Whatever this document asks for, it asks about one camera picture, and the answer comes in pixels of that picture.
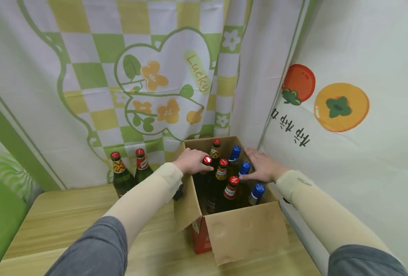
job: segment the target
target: orange flower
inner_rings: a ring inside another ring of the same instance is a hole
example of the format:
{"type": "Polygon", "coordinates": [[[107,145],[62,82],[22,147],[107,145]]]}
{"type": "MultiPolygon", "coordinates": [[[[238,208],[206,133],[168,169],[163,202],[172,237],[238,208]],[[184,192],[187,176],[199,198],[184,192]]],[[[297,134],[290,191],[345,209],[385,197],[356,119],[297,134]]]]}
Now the orange flower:
{"type": "Polygon", "coordinates": [[[189,111],[187,113],[187,122],[190,123],[190,125],[199,123],[201,121],[201,114],[204,111],[204,108],[201,108],[198,111],[189,111]]]}
{"type": "Polygon", "coordinates": [[[149,61],[147,66],[141,67],[141,74],[143,78],[146,79],[146,89],[149,92],[155,92],[158,86],[166,86],[169,84],[169,80],[159,74],[160,67],[157,61],[149,61]]]}
{"type": "Polygon", "coordinates": [[[158,107],[158,120],[165,120],[169,124],[175,124],[179,121],[179,106],[175,99],[169,99],[167,105],[158,107]]]}
{"type": "Polygon", "coordinates": [[[140,101],[133,101],[133,106],[135,107],[136,111],[141,111],[145,114],[152,114],[152,111],[150,110],[152,104],[150,102],[141,103],[140,101]]]}

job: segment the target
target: arm sleeve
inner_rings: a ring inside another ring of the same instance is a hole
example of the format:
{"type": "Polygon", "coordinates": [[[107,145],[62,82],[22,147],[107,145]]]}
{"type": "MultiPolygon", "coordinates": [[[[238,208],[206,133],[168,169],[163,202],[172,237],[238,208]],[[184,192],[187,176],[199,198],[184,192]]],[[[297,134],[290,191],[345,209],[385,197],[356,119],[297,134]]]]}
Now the arm sleeve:
{"type": "Polygon", "coordinates": [[[64,251],[45,276],[123,276],[127,250],[123,225],[105,216],[64,251]]]}
{"type": "Polygon", "coordinates": [[[123,224],[128,248],[152,216],[172,199],[182,177],[175,164],[165,163],[106,212],[105,216],[116,217],[123,224]]]}
{"type": "Polygon", "coordinates": [[[392,255],[376,248],[348,245],[329,256],[328,275],[408,276],[405,267],[392,255]]]}
{"type": "Polygon", "coordinates": [[[373,247],[392,255],[389,248],[357,217],[299,171],[276,180],[279,192],[297,209],[329,254],[344,245],[373,247]]]}

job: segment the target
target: left hand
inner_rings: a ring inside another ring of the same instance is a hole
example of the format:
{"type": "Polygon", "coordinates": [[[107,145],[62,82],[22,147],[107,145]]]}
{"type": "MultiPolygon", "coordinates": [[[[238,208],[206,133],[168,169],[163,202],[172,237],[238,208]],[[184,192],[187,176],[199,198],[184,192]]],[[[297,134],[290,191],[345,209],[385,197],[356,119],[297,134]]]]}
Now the left hand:
{"type": "Polygon", "coordinates": [[[204,165],[203,159],[208,154],[199,150],[190,150],[186,148],[181,155],[172,163],[181,170],[183,174],[197,174],[202,171],[213,171],[212,166],[204,165]]]}

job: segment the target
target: gray sleeve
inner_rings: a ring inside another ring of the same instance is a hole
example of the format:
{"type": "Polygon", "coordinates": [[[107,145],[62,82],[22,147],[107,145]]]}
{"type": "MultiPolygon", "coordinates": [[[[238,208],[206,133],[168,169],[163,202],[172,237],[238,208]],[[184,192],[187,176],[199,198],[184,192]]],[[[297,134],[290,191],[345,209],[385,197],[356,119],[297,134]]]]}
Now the gray sleeve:
{"type": "Polygon", "coordinates": [[[408,276],[405,267],[392,255],[372,247],[347,245],[329,257],[328,276],[408,276]]]}
{"type": "Polygon", "coordinates": [[[68,247],[45,276],[123,276],[127,250],[123,225],[105,216],[68,247]]]}

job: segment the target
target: beige arm sleeve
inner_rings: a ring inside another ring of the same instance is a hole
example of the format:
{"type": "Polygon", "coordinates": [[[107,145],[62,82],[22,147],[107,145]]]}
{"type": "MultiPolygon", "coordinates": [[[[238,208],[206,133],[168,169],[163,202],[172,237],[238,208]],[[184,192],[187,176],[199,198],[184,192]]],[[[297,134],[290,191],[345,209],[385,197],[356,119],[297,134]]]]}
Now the beige arm sleeve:
{"type": "Polygon", "coordinates": [[[276,180],[277,189],[297,209],[328,253],[343,245],[370,246],[392,253],[357,217],[299,171],[287,171],[276,180]]]}
{"type": "Polygon", "coordinates": [[[126,192],[104,216],[119,219],[126,230],[128,249],[152,216],[175,195],[183,173],[165,163],[152,175],[126,192]]]}

